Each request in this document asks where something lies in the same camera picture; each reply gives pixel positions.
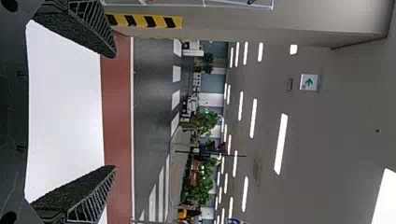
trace green plant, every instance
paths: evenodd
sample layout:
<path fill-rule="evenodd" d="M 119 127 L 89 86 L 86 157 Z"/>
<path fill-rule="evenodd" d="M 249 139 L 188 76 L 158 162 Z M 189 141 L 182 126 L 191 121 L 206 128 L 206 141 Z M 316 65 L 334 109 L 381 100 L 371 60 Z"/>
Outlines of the green plant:
<path fill-rule="evenodd" d="M 213 71 L 213 54 L 205 53 L 204 57 L 198 59 L 194 66 L 194 72 L 211 74 Z"/>
<path fill-rule="evenodd" d="M 190 122 L 182 122 L 180 125 L 183 128 L 193 128 L 199 135 L 210 134 L 210 131 L 218 123 L 218 114 L 215 112 L 201 113 L 197 111 Z"/>

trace person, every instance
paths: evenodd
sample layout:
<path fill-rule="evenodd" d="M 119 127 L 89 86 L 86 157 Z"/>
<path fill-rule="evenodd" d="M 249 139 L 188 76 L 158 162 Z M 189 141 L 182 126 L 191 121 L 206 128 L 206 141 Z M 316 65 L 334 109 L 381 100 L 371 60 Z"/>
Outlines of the person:
<path fill-rule="evenodd" d="M 217 148 L 218 152 L 219 152 L 219 153 L 226 153 L 226 152 L 227 152 L 226 145 L 227 145 L 227 144 L 226 144 L 225 142 L 221 143 L 221 144 L 218 146 L 218 148 Z"/>

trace railing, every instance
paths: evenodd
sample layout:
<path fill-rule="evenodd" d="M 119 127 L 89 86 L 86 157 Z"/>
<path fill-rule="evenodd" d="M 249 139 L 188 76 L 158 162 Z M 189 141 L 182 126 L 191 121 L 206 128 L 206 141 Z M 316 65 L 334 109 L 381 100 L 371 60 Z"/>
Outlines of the railing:
<path fill-rule="evenodd" d="M 275 0 L 271 0 L 268 5 L 257 4 L 257 1 L 248 0 L 202 0 L 202 4 L 191 3 L 188 1 L 171 1 L 173 3 L 148 3 L 147 0 L 138 0 L 139 4 L 118 4 L 110 3 L 111 0 L 101 0 L 102 4 L 107 7 L 221 7 L 221 8 L 247 8 L 247 9 L 266 9 L 274 10 Z"/>
<path fill-rule="evenodd" d="M 90 195 L 70 208 L 67 211 L 67 222 L 98 223 L 105 210 L 115 175 L 115 171 L 110 173 Z"/>

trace white wall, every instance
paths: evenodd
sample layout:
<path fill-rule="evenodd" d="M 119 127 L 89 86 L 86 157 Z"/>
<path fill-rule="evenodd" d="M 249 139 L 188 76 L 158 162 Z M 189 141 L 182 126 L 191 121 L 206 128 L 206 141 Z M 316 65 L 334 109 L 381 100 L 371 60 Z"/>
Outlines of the white wall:
<path fill-rule="evenodd" d="M 199 105 L 205 106 L 216 106 L 223 107 L 224 105 L 224 94 L 220 93 L 199 93 Z"/>
<path fill-rule="evenodd" d="M 31 202 L 104 165 L 99 55 L 37 23 L 27 25 Z M 106 224 L 106 210 L 101 224 Z"/>

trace white floor marking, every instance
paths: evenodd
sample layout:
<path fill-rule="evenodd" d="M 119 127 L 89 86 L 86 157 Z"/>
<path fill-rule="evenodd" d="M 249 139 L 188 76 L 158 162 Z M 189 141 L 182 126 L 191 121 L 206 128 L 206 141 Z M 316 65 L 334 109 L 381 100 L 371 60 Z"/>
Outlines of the white floor marking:
<path fill-rule="evenodd" d="M 221 119 L 221 132 L 224 133 L 224 118 Z"/>
<path fill-rule="evenodd" d="M 264 50 L 264 44 L 260 43 L 259 44 L 259 54 L 257 56 L 257 61 L 260 63 L 262 61 L 262 52 Z"/>
<path fill-rule="evenodd" d="M 227 100 L 227 88 L 228 88 L 228 85 L 226 83 L 226 84 L 224 84 L 224 100 Z"/>
<path fill-rule="evenodd" d="M 245 177 L 244 183 L 244 194 L 242 196 L 242 212 L 247 210 L 247 200 L 248 200 L 248 177 Z"/>
<path fill-rule="evenodd" d="M 225 209 L 223 208 L 221 211 L 221 224 L 225 224 L 224 223 L 224 217 L 225 217 Z"/>
<path fill-rule="evenodd" d="M 221 203 L 222 187 L 219 188 L 219 203 Z"/>
<path fill-rule="evenodd" d="M 251 109 L 251 120 L 250 120 L 250 138 L 254 137 L 254 128 L 256 126 L 256 113 L 257 113 L 257 99 L 253 100 L 253 107 Z"/>
<path fill-rule="evenodd" d="M 238 108 L 238 120 L 241 121 L 242 119 L 242 109 L 244 106 L 244 92 L 241 91 L 239 93 L 239 108 Z"/>
<path fill-rule="evenodd" d="M 223 157 L 223 158 L 221 158 L 221 174 L 222 175 L 224 174 L 224 163 L 225 163 L 225 160 L 224 160 L 224 157 Z"/>
<path fill-rule="evenodd" d="M 228 85 L 228 90 L 227 90 L 227 105 L 230 104 L 230 94 L 231 94 L 231 85 Z"/>
<path fill-rule="evenodd" d="M 288 129 L 288 116 L 282 114 L 280 118 L 279 136 L 277 137 L 276 157 L 275 157 L 275 172 L 280 175 L 282 169 L 283 150 L 285 147 L 286 131 Z"/>
<path fill-rule="evenodd" d="M 230 155 L 231 153 L 231 141 L 233 140 L 233 136 L 232 135 L 228 135 L 228 149 L 227 149 L 227 153 L 228 155 Z"/>
<path fill-rule="evenodd" d="M 236 166 L 238 165 L 238 150 L 236 150 L 233 156 L 233 177 L 236 177 Z"/>
<path fill-rule="evenodd" d="M 239 42 L 236 43 L 235 67 L 238 66 L 238 62 L 239 62 Z"/>
<path fill-rule="evenodd" d="M 230 68 L 233 67 L 233 48 L 231 48 L 231 56 L 230 56 Z"/>
<path fill-rule="evenodd" d="M 215 210 L 218 210 L 218 205 L 219 205 L 219 197 L 216 196 L 216 201 L 215 201 Z"/>
<path fill-rule="evenodd" d="M 172 110 L 174 110 L 180 103 L 180 91 L 175 91 L 172 94 Z"/>
<path fill-rule="evenodd" d="M 244 48 L 244 65 L 247 65 L 248 62 L 248 42 L 245 42 Z"/>
<path fill-rule="evenodd" d="M 158 221 L 163 222 L 163 168 L 158 175 Z"/>
<path fill-rule="evenodd" d="M 179 82 L 181 79 L 181 67 L 173 67 L 173 82 Z"/>
<path fill-rule="evenodd" d="M 166 158 L 166 173 L 165 173 L 165 222 L 168 219 L 168 209 L 169 209 L 169 174 L 170 174 L 170 167 L 169 167 L 169 155 Z"/>
<path fill-rule="evenodd" d="M 148 197 L 148 221 L 155 221 L 155 215 L 157 210 L 157 185 L 154 185 L 152 191 Z"/>
<path fill-rule="evenodd" d="M 223 139 L 223 142 L 227 142 L 227 124 L 225 124 L 225 127 L 224 127 L 224 139 Z"/>
<path fill-rule="evenodd" d="M 233 217 L 233 197 L 230 198 L 230 207 L 228 208 L 228 218 Z"/>
<path fill-rule="evenodd" d="M 298 52 L 298 45 L 290 45 L 290 55 L 295 55 Z"/>
<path fill-rule="evenodd" d="M 174 39 L 174 53 L 181 58 L 181 43 L 178 39 Z"/>
<path fill-rule="evenodd" d="M 228 189 L 228 173 L 226 173 L 224 176 L 224 194 L 227 194 L 227 189 Z"/>
<path fill-rule="evenodd" d="M 385 169 L 376 200 L 372 224 L 394 224 L 396 220 L 396 173 Z"/>
<path fill-rule="evenodd" d="M 218 186 L 220 185 L 220 171 L 218 171 Z"/>
<path fill-rule="evenodd" d="M 142 214 L 140 214 L 139 221 L 144 221 L 145 220 L 145 210 L 143 210 Z"/>
<path fill-rule="evenodd" d="M 175 133 L 179 122 L 180 122 L 180 114 L 177 113 L 171 123 L 171 137 Z"/>

